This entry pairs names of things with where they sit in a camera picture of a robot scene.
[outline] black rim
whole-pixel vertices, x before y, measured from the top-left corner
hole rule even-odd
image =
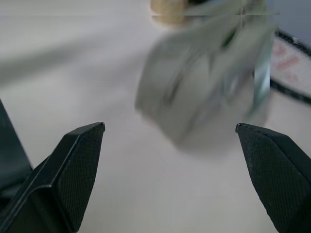
[[[291,44],[292,46],[294,46],[296,49],[300,50],[301,52],[303,52],[305,55],[309,56],[310,59],[311,59],[311,49],[306,46],[305,44],[301,43],[300,41],[297,40],[297,38],[295,38],[294,36],[291,36],[281,30],[278,30],[276,32],[276,37],[286,41],[287,43]],[[296,91],[293,91],[291,90],[290,88],[288,87],[285,87],[284,85],[280,84],[279,82],[275,81],[273,79],[273,77],[271,77],[271,82],[270,82],[270,86],[287,95],[287,96],[290,96],[298,101],[302,101],[304,103],[307,103],[307,104],[311,104],[311,97],[308,97],[304,94],[301,94],[301,93],[298,93]]]

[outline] cork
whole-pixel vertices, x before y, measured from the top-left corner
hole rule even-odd
[[[186,10],[188,0],[151,0],[151,9],[156,15],[153,20],[171,26],[187,23],[187,17],[181,14]]]

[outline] table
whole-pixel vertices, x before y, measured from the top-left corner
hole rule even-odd
[[[30,160],[37,166],[65,133],[104,121],[97,179],[79,232],[276,233],[238,137],[231,147],[194,156],[135,112],[144,61],[167,33],[150,21],[148,4],[0,3],[0,14],[15,15],[0,21],[0,98]],[[276,18],[281,27],[311,44],[303,26],[307,4],[274,1],[285,13]],[[295,16],[299,27],[291,21],[294,9],[301,12]],[[309,106],[272,92],[266,127],[311,155],[310,116]]]

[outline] blurry background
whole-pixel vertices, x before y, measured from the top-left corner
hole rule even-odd
[[[270,4],[281,28],[311,45],[311,2]],[[238,138],[194,157],[134,111],[144,61],[166,33],[149,0],[2,0],[0,15],[0,98],[33,165],[72,129],[106,124],[80,232],[276,232]],[[266,126],[311,154],[310,107],[275,92],[271,102]]]

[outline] blurry object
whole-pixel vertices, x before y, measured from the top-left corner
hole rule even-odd
[[[280,233],[311,232],[311,159],[288,136],[238,124],[253,186]]]
[[[198,19],[199,22],[205,21],[210,16],[237,15],[240,9],[250,5],[257,5],[257,11],[243,14],[271,14],[262,3],[265,0],[151,0],[151,9],[156,14],[153,16],[156,21],[171,26],[183,26],[196,24]]]
[[[3,194],[11,195],[0,209],[0,233],[78,232],[95,182],[103,133],[104,124],[95,123],[66,134],[14,192],[3,188],[1,203]],[[14,158],[10,152],[1,156]]]
[[[188,0],[151,0],[151,9],[157,14],[153,19],[171,26],[183,25],[187,19],[182,14],[187,5]]]
[[[236,13],[256,12],[262,5],[237,7]],[[175,143],[213,124],[218,112],[224,121],[237,116],[233,128],[251,119],[268,97],[274,31],[265,16],[222,15],[168,36],[145,65],[136,108]],[[246,103],[234,101],[254,71]]]
[[[311,104],[311,49],[297,38],[277,31],[271,62],[271,87]]]

